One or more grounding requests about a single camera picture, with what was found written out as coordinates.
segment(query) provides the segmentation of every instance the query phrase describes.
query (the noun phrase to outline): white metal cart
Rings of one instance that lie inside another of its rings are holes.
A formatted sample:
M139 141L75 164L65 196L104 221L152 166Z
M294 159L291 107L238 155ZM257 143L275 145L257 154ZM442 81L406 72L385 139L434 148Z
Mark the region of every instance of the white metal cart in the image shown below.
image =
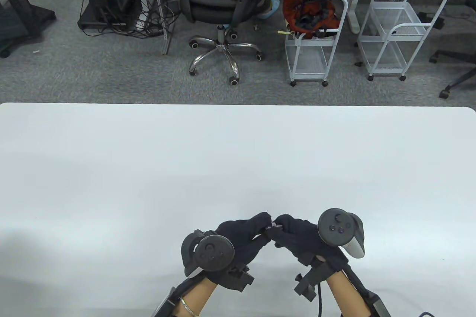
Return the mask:
M284 46L286 48L287 67L291 86L296 85L296 79L322 79L322 85L328 86L328 75L335 48L339 41L344 18L347 15L348 2L340 0L344 4L344 10L337 29L328 29L327 33L335 34L332 37L304 39L305 33L286 35ZM326 55L324 47L332 47L330 55Z
M430 23L422 23L408 0L371 0L356 43L363 61L355 64L365 64L369 72L367 79L373 81L374 74L400 74L400 80L404 81L406 72L446 2L442 0ZM364 35L366 29L370 30L370 35ZM399 42L418 42L408 61Z

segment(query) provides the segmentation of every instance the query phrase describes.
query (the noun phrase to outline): white tabletop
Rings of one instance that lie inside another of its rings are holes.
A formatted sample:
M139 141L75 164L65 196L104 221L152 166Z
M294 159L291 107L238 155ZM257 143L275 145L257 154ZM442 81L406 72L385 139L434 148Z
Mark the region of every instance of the white tabletop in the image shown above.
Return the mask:
M149 317L194 229L268 211L364 222L354 271L392 317L476 314L468 108L0 105L0 316ZM312 317L269 244L209 317ZM327 287L324 316L338 316Z

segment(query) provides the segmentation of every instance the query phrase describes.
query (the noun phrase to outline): chrome chair base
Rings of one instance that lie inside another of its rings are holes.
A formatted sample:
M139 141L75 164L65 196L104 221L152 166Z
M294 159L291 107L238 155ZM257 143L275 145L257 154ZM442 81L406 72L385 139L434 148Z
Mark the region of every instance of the chrome chair base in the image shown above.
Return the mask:
M225 30L225 27L223 25L219 25L216 28L218 29L218 38L216 40L200 36L193 36L192 38L190 38L189 45L192 48L199 48L200 46L211 48L208 50L208 52L197 56L192 61L189 67L189 73L190 75L197 75L197 64L204 58L208 57L210 54L218 51L225 54L225 57L228 59L228 63L231 66L233 76L228 79L229 83L231 85L237 85L239 83L239 68L237 62L235 61L235 58L233 58L230 52L230 49L250 48L255 51L255 56L258 61L262 61L264 59L263 53L260 51L257 45L254 45L252 43L228 43L228 41L226 40L226 35L230 31L230 29L228 28L227 30ZM233 32L233 35L231 36L231 38L236 38L236 33Z

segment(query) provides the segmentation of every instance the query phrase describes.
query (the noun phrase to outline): gold bracelet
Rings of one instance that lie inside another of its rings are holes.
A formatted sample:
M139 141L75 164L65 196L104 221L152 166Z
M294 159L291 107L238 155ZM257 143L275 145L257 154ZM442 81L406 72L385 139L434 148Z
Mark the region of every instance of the gold bracelet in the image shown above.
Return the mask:
M180 302L182 303L183 307L185 307L185 309L187 310L187 312L188 312L192 317L200 317L200 315L196 315L196 314L190 309L190 307L188 307L188 305L185 303L185 301L183 300L182 297L180 298Z

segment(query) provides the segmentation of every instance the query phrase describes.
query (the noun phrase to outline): hand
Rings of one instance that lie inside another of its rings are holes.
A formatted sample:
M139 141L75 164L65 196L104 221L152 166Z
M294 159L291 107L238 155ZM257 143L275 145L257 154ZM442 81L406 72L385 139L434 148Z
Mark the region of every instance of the hand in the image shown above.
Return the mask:
M282 229L272 227L266 234L276 242L277 248L285 247L297 258L306 253L322 256L336 272L347 265L349 260L339 247L331 247L323 242L316 224L293 218L289 214L280 215L274 222L282 225Z
M231 268L237 267L243 269L255 259L261 248L271 241L266 234L262 234L264 229L271 226L271 224L271 216L266 212L255 215L248 220L228 220L221 223L215 231L219 235L226 237L231 244L233 244L235 256L231 264L224 270L206 272L205 275L207 278L217 285L231 288L226 285L223 276L228 273Z

